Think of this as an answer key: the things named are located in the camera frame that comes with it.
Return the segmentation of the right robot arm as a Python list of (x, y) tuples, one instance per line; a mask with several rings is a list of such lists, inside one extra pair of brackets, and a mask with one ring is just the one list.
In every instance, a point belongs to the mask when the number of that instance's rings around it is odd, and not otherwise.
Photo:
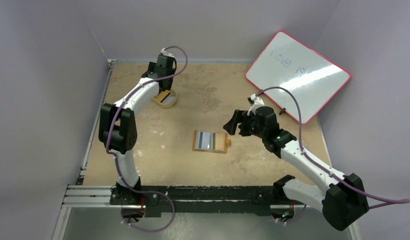
[(302, 153), (300, 143), (290, 132), (279, 127), (271, 107), (262, 106), (254, 113), (235, 110), (232, 118), (223, 125), (229, 134), (243, 137), (256, 136), (265, 149), (301, 171), (313, 184), (306, 184), (292, 175), (274, 182), (274, 199), (284, 204), (299, 201), (320, 211), (336, 230), (343, 231), (370, 208), (363, 181), (352, 173), (345, 175), (325, 164), (319, 158), (310, 161)]

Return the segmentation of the gold card with black stripe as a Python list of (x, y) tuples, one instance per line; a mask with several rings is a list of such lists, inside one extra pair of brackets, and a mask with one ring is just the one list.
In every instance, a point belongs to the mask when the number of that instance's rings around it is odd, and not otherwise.
[(211, 150), (217, 152), (225, 152), (227, 135), (224, 132), (214, 132), (211, 136)]

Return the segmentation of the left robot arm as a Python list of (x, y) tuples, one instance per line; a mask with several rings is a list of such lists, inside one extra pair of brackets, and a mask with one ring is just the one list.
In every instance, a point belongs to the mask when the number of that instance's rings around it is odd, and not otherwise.
[(149, 63), (133, 89), (115, 103), (103, 104), (100, 109), (98, 138), (115, 160), (118, 174), (115, 186), (131, 205), (142, 198), (140, 177), (132, 153), (138, 137), (135, 116), (152, 98), (171, 89), (176, 69), (173, 54), (159, 54), (156, 62)]

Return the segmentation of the orange leather card holder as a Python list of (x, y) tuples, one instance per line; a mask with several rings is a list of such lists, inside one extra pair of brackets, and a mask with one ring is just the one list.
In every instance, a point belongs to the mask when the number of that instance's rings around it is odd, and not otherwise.
[(230, 146), (231, 140), (225, 132), (194, 131), (193, 151), (226, 154)]

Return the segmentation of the grey card with stripe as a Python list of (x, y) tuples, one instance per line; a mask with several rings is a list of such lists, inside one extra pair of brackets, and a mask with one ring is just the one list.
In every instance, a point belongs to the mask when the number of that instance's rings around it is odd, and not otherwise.
[(208, 131), (197, 131), (195, 149), (209, 151), (211, 149), (211, 136), (212, 133)]

